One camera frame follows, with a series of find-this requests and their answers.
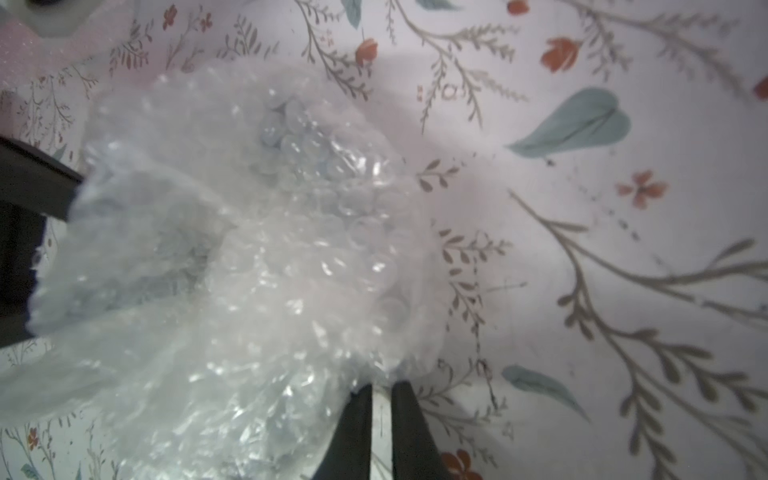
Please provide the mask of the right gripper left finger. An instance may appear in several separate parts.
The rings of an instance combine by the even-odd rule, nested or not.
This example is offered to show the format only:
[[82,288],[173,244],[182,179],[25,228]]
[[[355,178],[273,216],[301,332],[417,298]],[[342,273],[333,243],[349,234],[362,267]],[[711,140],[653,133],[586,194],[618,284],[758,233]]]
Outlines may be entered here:
[[328,449],[312,480],[369,480],[373,388],[353,393],[336,425]]

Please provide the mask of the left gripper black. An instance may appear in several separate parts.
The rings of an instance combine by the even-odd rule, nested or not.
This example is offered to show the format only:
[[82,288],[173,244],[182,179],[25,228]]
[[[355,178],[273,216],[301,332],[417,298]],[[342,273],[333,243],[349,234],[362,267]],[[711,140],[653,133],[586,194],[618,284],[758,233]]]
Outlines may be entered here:
[[33,259],[46,221],[65,221],[84,177],[24,142],[1,138],[1,346],[31,339]]

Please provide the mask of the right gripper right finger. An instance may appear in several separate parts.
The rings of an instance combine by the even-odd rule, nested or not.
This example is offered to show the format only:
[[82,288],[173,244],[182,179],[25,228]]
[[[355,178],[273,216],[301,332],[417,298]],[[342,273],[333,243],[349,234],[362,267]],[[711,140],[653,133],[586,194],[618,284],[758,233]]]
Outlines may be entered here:
[[391,392],[394,480],[451,480],[413,387],[396,383]]

